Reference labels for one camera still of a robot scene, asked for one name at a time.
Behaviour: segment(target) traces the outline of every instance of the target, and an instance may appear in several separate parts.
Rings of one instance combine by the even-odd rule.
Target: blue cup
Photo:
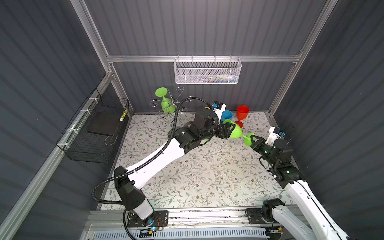
[[[225,110],[223,114],[221,114],[221,121],[225,121],[227,119],[232,120],[233,113],[230,110]]]

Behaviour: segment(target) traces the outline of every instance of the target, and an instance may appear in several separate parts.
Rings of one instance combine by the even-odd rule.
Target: yellow item
[[[124,120],[124,117],[127,115],[128,109],[126,109],[123,114],[121,115],[120,121]]]

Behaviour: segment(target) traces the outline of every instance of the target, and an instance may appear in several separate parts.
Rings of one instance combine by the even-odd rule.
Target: black wire cage
[[[114,161],[129,120],[128,99],[98,94],[88,109],[80,111],[78,123],[71,128],[73,117],[62,133],[69,134],[67,140],[57,146],[74,161]]]

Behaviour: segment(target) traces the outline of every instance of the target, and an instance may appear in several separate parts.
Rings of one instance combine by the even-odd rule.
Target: black cable
[[[143,167],[147,166],[149,163],[151,163],[153,160],[155,160],[157,157],[159,157],[163,151],[165,151],[168,147],[168,145],[170,144],[170,142],[172,141],[173,137],[174,137],[174,134],[176,132],[176,125],[177,125],[177,118],[178,118],[178,115],[179,115],[179,109],[181,107],[181,105],[185,102],[185,101],[188,101],[190,99],[196,99],[196,100],[200,100],[202,101],[203,103],[205,103],[210,109],[213,110],[213,106],[210,105],[209,103],[207,103],[205,100],[201,99],[201,98],[197,98],[197,97],[187,97],[187,98],[184,98],[183,100],[181,100],[181,102],[179,103],[179,105],[177,106],[176,110],[175,110],[175,117],[174,117],[174,120],[173,120],[173,126],[172,126],[172,132],[168,138],[168,141],[166,142],[166,144],[164,145],[164,147],[158,152],[156,153],[152,158],[150,158],[148,161],[146,161],[144,164],[140,165],[139,167],[135,168],[134,170],[131,170],[129,172],[125,172],[121,175],[117,175],[117,176],[114,176],[114,177],[110,177],[104,181],[102,181],[101,183],[99,183],[98,185],[95,186],[95,188],[92,190],[91,192],[91,196],[92,198],[99,202],[99,203],[102,203],[102,204],[119,204],[119,205],[124,205],[123,202],[121,201],[108,201],[108,200],[104,200],[104,199],[101,199],[101,198],[98,198],[96,196],[96,190],[106,184],[107,182],[111,182],[115,179],[119,179],[119,178],[122,178],[122,177],[125,177],[125,176],[128,176],[128,175],[131,175],[133,174],[134,172],[137,172],[138,170],[142,169]],[[215,118],[215,121],[216,121],[216,125],[218,125],[220,123],[219,119],[218,119],[218,116],[216,115],[216,118]]]
[[[259,211],[252,211],[252,210],[245,210],[245,214],[247,215],[247,217],[252,217],[252,215],[248,214],[248,213],[253,213],[253,214],[258,214],[262,211],[262,209],[260,209]]]
[[[272,234],[273,234],[273,240],[276,240],[276,238],[275,238],[275,231],[273,230],[273,224],[274,224],[274,223],[275,223],[275,222],[273,221],[273,222],[272,222],[272,231],[273,231]]]
[[[308,193],[308,191],[305,189],[305,187],[301,184],[301,183],[299,183],[298,181],[294,181],[294,182],[297,182],[298,184],[300,184],[303,188],[304,188],[304,190],[307,192],[307,194],[308,194],[308,196],[311,196],[309,193]]]
[[[277,165],[279,165],[279,163],[280,163],[280,161],[281,161],[280,158],[277,158],[277,159],[278,159],[278,160],[275,162],[275,165],[273,166],[273,169],[274,169],[276,175],[278,175],[279,180],[283,180],[283,179],[282,179],[283,176],[281,176],[281,174],[276,170]]]
[[[263,158],[263,157],[260,157],[260,158],[259,158],[259,163],[264,167],[264,169],[265,169],[267,172],[270,172],[270,170],[267,170],[266,167],[264,166],[264,164],[262,163],[262,161],[261,161],[262,158]]]
[[[127,221],[125,220],[125,214],[127,212],[127,209],[124,209],[124,212],[122,213],[122,223],[124,225],[124,229],[125,231],[127,232],[128,236],[132,239],[132,240],[136,240],[132,235],[131,233],[128,231],[128,227],[127,227]]]
[[[283,149],[284,149],[284,148],[288,145],[288,143],[292,140],[293,135],[295,134],[295,128],[294,128],[293,126],[289,125],[289,126],[286,127],[283,131],[281,131],[281,135],[279,135],[279,138],[278,138],[278,139],[280,139],[281,136],[283,135],[283,133],[285,133],[285,130],[287,130],[287,128],[289,128],[289,127],[293,128],[293,133],[292,133],[291,139],[289,139],[289,141],[288,141],[287,144],[283,147]]]

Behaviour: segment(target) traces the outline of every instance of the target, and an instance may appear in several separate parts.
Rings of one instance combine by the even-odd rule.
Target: aluminum rail
[[[287,207],[301,221],[305,224],[308,223],[297,205],[287,205]],[[260,209],[261,206],[155,209],[155,211],[169,211],[166,228],[235,227],[249,224],[245,214],[247,208]],[[88,215],[84,231],[120,230],[122,229],[122,213],[123,210],[92,210]],[[254,226],[271,226],[271,224],[261,222]]]
[[[178,61],[231,61],[233,59],[241,59],[245,63],[266,63],[266,62],[288,62],[296,63],[300,60],[299,55],[276,55],[276,56],[124,56],[124,55],[107,55],[106,59],[109,63],[173,63],[175,59]]]

